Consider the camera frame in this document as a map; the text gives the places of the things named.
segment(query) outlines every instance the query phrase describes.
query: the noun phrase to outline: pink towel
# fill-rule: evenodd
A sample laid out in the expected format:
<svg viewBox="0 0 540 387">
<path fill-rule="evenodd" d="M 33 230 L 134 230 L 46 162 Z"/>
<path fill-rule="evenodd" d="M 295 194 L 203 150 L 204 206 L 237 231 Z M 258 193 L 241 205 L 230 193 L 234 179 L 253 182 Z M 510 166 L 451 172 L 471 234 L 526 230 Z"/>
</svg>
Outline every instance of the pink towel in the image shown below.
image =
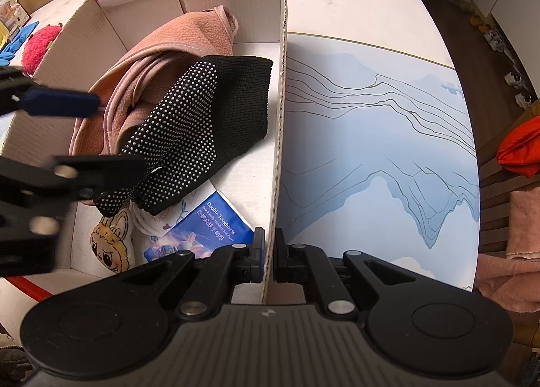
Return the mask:
<svg viewBox="0 0 540 387">
<path fill-rule="evenodd" d="M 503 308 L 540 310 L 540 188 L 510 194 L 506 258 L 478 256 L 476 285 Z"/>
<path fill-rule="evenodd" d="M 540 258 L 540 188 L 510 194 L 508 259 Z"/>
<path fill-rule="evenodd" d="M 236 18 L 219 6 L 184 14 L 142 39 L 90 89 L 106 108 L 77 119 L 69 154 L 117 154 L 119 142 L 144 121 L 150 105 L 157 105 L 198 57 L 232 55 L 237 31 Z"/>
<path fill-rule="evenodd" d="M 540 261 L 478 255 L 475 284 L 484 297 L 515 312 L 540 310 Z"/>
</svg>

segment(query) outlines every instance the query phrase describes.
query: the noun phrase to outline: stuffed toy keychain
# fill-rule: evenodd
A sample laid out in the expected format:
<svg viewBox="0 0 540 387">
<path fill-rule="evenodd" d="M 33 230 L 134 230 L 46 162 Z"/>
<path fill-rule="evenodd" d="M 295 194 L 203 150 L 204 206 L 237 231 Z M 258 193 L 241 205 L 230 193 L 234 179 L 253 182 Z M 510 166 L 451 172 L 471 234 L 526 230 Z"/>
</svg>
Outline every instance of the stuffed toy keychain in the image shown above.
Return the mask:
<svg viewBox="0 0 540 387">
<path fill-rule="evenodd" d="M 112 218 L 104 216 L 90 235 L 90 247 L 95 257 L 114 273 L 135 266 L 132 230 L 131 213 L 129 209 L 122 209 Z"/>
</svg>

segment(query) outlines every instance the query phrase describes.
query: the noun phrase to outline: blue paper package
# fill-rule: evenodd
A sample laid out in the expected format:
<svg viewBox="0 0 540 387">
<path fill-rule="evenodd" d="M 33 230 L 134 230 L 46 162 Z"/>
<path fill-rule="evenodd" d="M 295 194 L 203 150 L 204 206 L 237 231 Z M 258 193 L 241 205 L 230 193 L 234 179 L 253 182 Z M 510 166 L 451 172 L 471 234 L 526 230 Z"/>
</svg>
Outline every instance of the blue paper package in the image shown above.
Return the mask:
<svg viewBox="0 0 540 387">
<path fill-rule="evenodd" d="M 178 250 L 209 257 L 221 246 L 253 243 L 253 230 L 219 192 L 214 192 L 144 252 L 148 262 Z"/>
</svg>

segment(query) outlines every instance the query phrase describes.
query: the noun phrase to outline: red cloth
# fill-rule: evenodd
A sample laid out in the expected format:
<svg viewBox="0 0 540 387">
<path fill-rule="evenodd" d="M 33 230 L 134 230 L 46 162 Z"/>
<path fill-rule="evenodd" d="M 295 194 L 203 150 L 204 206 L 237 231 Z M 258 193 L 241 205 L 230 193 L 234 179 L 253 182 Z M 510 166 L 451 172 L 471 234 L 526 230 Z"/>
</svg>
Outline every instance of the red cloth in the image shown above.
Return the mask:
<svg viewBox="0 0 540 387">
<path fill-rule="evenodd" d="M 497 161 L 506 170 L 527 178 L 540 170 L 540 116 L 509 132 L 499 146 Z"/>
<path fill-rule="evenodd" d="M 28 38 L 21 59 L 23 70 L 26 73 L 34 75 L 41 64 L 41 60 L 49 50 L 49 44 L 55 41 L 61 30 L 61 23 L 58 25 L 47 25 Z"/>
</svg>

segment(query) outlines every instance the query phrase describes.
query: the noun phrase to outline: blue cloth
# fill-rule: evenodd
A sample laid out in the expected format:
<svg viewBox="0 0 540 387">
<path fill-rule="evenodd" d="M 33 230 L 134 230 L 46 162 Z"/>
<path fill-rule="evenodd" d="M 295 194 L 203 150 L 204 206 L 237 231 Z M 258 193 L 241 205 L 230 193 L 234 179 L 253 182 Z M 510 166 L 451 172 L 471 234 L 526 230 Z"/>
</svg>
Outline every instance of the blue cloth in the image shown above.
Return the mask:
<svg viewBox="0 0 540 387">
<path fill-rule="evenodd" d="M 0 52 L 0 65 L 9 65 L 9 62 L 15 57 L 15 52 L 17 52 L 26 39 L 30 36 L 32 31 L 36 29 L 36 26 L 39 24 L 39 21 L 31 23 L 27 26 L 23 26 L 19 29 L 19 32 L 6 47 Z"/>
</svg>

